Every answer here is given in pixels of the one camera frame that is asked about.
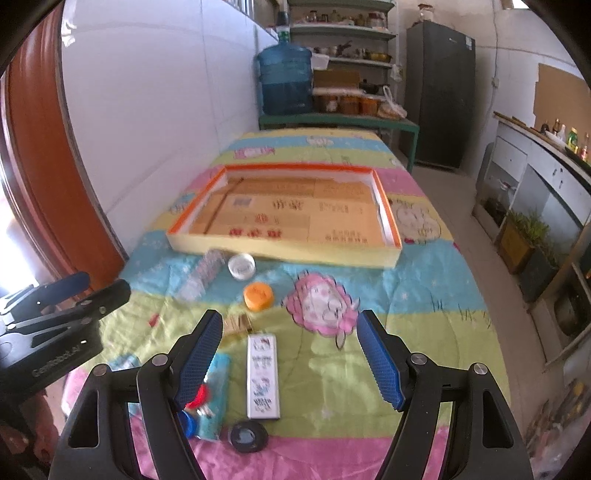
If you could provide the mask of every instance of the white box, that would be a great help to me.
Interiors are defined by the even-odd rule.
[[[278,419],[277,340],[272,333],[248,336],[246,413],[250,419]]]

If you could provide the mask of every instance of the brown door frame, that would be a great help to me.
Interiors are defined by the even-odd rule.
[[[126,256],[75,158],[63,109],[62,8],[31,32],[0,80],[0,180],[50,274],[86,271],[99,289],[117,277]]]

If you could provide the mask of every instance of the electrical wire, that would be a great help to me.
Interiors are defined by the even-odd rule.
[[[491,95],[491,103],[488,106],[488,109],[486,111],[486,114],[484,116],[484,120],[482,122],[482,126],[480,128],[480,131],[478,132],[478,138],[480,138],[482,136],[482,134],[484,133],[484,130],[486,129],[486,126],[488,125],[488,121],[489,118],[491,116],[492,113],[492,108],[495,104],[495,98],[496,98],[496,91],[498,89],[497,85],[494,83],[496,81],[498,81],[498,72],[499,72],[499,29],[497,27],[496,24],[496,10],[495,10],[495,0],[491,0],[491,7],[492,7],[492,24],[495,27],[495,37],[496,37],[496,46],[495,46],[495,74],[494,77],[492,79],[493,84],[492,84],[492,95]]]

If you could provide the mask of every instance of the roll of black tape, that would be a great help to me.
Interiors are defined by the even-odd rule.
[[[260,452],[267,446],[268,440],[265,427],[253,420],[239,421],[228,434],[228,441],[240,453]]]

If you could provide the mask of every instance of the tiled floor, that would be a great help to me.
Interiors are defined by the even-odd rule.
[[[496,328],[511,389],[511,409],[522,433],[536,409],[561,387],[561,366],[544,372],[544,354],[517,282],[471,211],[472,179],[415,167],[413,177],[452,233],[472,270]]]

